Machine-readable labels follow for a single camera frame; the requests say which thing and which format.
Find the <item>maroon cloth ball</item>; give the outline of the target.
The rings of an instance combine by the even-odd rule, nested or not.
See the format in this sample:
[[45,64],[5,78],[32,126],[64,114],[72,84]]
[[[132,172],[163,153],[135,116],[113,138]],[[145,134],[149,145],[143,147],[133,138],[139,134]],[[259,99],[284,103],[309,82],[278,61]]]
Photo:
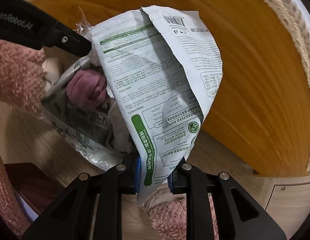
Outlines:
[[66,87],[69,101],[82,110],[92,110],[107,98],[107,80],[95,70],[79,70]]

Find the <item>white green printed bag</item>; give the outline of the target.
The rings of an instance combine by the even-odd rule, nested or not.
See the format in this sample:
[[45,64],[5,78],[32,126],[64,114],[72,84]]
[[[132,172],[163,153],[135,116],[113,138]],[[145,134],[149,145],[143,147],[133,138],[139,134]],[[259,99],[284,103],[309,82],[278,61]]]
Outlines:
[[90,35],[141,157],[141,205],[190,154],[223,77],[221,54],[197,11],[156,5]]

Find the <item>trash bag with green print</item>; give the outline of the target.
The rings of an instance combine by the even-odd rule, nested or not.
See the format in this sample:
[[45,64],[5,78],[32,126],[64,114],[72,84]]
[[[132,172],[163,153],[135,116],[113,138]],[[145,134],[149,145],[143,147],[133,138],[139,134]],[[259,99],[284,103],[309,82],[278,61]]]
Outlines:
[[[91,62],[89,69],[105,76],[96,51],[93,49],[87,56]],[[48,58],[42,66],[47,92],[68,67],[63,69],[59,60],[53,57]],[[108,112],[111,107],[108,94],[100,106],[85,111],[69,101],[66,87],[57,94],[42,98],[41,110],[45,120],[75,151],[100,169],[106,171],[121,163],[129,153],[117,152],[112,145],[114,135],[111,122],[108,120]],[[133,145],[130,153],[135,153],[136,147],[131,136],[129,136],[129,140]]]

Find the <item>pink fluffy rug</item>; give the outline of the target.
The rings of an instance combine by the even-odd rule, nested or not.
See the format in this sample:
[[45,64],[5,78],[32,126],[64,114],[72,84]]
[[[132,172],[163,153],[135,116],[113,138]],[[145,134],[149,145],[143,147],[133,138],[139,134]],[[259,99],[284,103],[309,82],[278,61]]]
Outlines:
[[45,59],[43,49],[0,40],[0,101],[27,112],[40,112]]

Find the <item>wooden bed frame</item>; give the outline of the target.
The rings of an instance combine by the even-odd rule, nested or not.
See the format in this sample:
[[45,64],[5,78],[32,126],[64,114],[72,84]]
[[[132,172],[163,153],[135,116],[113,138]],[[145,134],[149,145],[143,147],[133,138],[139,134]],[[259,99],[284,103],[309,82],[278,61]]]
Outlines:
[[310,89],[289,32],[263,0],[26,0],[73,27],[148,5],[197,10],[223,61],[203,129],[263,177],[306,176]]

